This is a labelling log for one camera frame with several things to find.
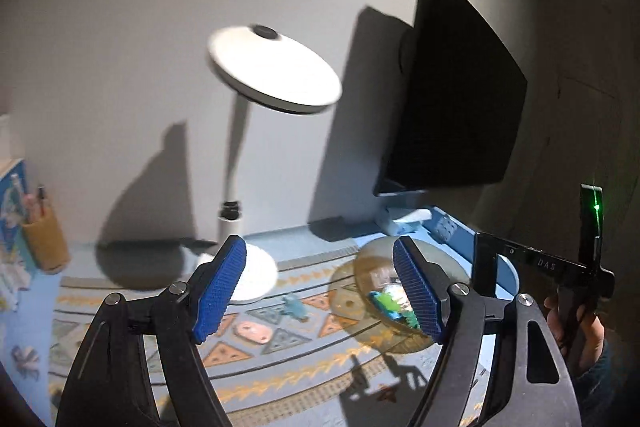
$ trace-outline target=patterned rug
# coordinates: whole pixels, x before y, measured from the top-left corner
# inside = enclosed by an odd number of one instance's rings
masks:
[[[356,287],[356,255],[346,248],[281,266],[269,296],[229,306],[218,331],[198,347],[233,425],[388,427],[410,418],[440,346],[380,322]],[[49,353],[53,415],[84,333],[113,290],[96,286],[107,285],[63,280],[60,288]],[[127,299],[159,293],[119,291]],[[302,301],[305,320],[282,314],[285,295]],[[145,337],[145,350],[158,410],[172,418],[155,337]],[[479,365],[461,425],[478,415],[487,383]]]

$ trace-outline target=white wall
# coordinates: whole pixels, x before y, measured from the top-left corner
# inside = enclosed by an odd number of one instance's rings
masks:
[[[470,1],[533,81],[535,0]],[[31,178],[49,186],[71,240],[215,238],[232,94],[207,68],[207,36],[266,24],[341,75],[365,6],[411,23],[414,3],[0,0],[0,82]],[[254,109],[239,169],[247,232],[306,222],[332,116]],[[346,172],[360,154],[342,152]],[[364,173],[371,184],[376,172],[374,162]],[[367,187],[347,198],[364,206],[336,200],[315,217],[370,215]]]
[[[549,75],[537,84],[536,113],[548,143],[509,233],[575,257],[578,185],[602,186],[602,263],[616,274],[606,325],[640,353],[640,0],[539,1],[539,58]]]

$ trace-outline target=desk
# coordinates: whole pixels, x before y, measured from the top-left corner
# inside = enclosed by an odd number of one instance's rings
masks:
[[[460,234],[453,241],[457,248],[460,241],[472,245],[472,232],[463,227],[460,223]],[[207,374],[234,425],[257,427],[268,418],[270,427],[350,426],[355,414],[358,422],[384,427],[403,421],[424,391],[426,382],[422,379],[416,383],[416,378],[430,375],[439,346],[424,349],[414,342],[410,349],[394,350],[394,346],[404,346],[403,337],[390,333],[368,315],[366,304],[354,289],[351,265],[358,247],[381,237],[382,232],[370,225],[345,227],[342,232],[320,239],[309,227],[300,227],[247,238],[274,253],[280,270],[278,285],[258,303],[229,306],[218,332],[198,346]],[[412,236],[445,251],[470,272],[468,250],[461,248],[459,253],[439,244],[428,229]],[[114,291],[108,282],[107,286],[92,287],[76,284],[74,287],[71,279],[63,278],[53,311],[49,390],[54,395],[64,386],[74,350],[93,314],[104,296]],[[119,291],[127,299],[159,292]],[[499,296],[510,298],[502,287],[497,291]],[[281,315],[282,296],[287,293],[305,303],[308,321]],[[337,312],[335,303],[348,310]],[[257,345],[238,337],[237,324],[247,320],[269,325],[276,341]],[[493,347],[493,337],[486,337],[480,359],[485,368],[491,365]],[[155,337],[145,338],[145,351],[152,390],[162,412],[168,409],[168,394]],[[356,384],[359,375],[366,377],[360,387]],[[484,374],[481,383],[486,383],[486,378]],[[351,396],[354,389],[362,399],[357,407]],[[474,395],[472,399],[478,400],[481,391],[475,389]],[[370,408],[364,419],[363,408]]]
[[[16,237],[17,246],[26,251],[22,232]],[[34,267],[31,269],[31,285],[20,292],[16,311],[0,312],[0,362],[27,404],[42,422],[50,426],[48,372],[49,347],[53,307],[58,295],[60,274],[46,275]],[[37,361],[20,365],[15,361],[14,349],[23,354],[33,349]]]

